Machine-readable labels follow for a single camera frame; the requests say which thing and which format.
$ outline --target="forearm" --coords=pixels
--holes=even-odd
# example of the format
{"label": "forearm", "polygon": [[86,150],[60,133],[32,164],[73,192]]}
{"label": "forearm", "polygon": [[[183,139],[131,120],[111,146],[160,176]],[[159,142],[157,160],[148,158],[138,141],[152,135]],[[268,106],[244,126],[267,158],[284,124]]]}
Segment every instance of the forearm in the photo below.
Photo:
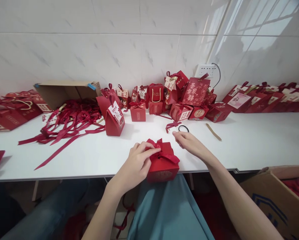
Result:
{"label": "forearm", "polygon": [[110,239],[115,212],[120,198],[121,195],[113,192],[108,184],[82,240]]}
{"label": "forearm", "polygon": [[265,214],[215,156],[211,156],[204,163],[208,167],[227,213],[241,239],[282,239]]}

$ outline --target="person's right hand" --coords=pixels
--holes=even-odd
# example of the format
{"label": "person's right hand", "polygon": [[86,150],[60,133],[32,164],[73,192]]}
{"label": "person's right hand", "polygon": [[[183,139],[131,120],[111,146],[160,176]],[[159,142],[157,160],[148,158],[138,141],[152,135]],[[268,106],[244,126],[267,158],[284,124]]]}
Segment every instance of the person's right hand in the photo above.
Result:
{"label": "person's right hand", "polygon": [[215,156],[191,133],[173,132],[176,142],[183,149],[203,161],[211,161]]}

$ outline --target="leg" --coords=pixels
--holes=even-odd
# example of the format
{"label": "leg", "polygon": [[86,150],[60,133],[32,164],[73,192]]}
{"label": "leg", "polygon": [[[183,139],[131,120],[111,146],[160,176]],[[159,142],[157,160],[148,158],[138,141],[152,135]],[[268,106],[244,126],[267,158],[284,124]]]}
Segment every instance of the leg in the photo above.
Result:
{"label": "leg", "polygon": [[102,179],[64,180],[2,240],[52,239],[62,230],[79,203],[96,202],[101,199],[104,186]]}
{"label": "leg", "polygon": [[214,240],[182,174],[170,182],[142,182],[127,238]]}

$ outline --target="white table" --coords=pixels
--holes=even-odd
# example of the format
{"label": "white table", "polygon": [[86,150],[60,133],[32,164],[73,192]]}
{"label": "white table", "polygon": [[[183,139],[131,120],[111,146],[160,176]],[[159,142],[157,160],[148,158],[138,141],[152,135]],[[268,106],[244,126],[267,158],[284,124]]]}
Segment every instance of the white table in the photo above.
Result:
{"label": "white table", "polygon": [[[106,132],[85,135],[35,171],[68,139],[52,146],[38,143],[18,146],[18,141],[39,134],[42,127],[40,116],[11,132],[0,132],[0,150],[6,151],[0,164],[0,181],[113,176],[125,162],[130,148],[148,138],[154,141],[163,138],[163,142],[171,142],[175,155],[181,160],[179,172],[208,171],[202,161],[178,146],[171,132],[166,133],[166,124],[171,120],[148,113],[146,122],[132,122],[130,112],[124,113],[124,117],[126,124],[120,137],[109,137]],[[205,123],[210,124],[222,142],[212,135]],[[204,119],[201,122],[185,120],[182,124],[228,170],[251,171],[266,166],[299,165],[299,113],[231,113],[220,123]]]}

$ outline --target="wall socket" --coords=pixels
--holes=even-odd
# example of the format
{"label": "wall socket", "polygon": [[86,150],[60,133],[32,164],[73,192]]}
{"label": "wall socket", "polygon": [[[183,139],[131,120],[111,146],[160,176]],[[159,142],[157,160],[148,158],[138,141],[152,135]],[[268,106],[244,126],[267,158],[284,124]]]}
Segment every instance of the wall socket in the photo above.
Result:
{"label": "wall socket", "polygon": [[195,78],[201,78],[208,73],[208,79],[214,78],[214,72],[218,71],[214,64],[199,64],[195,73]]}

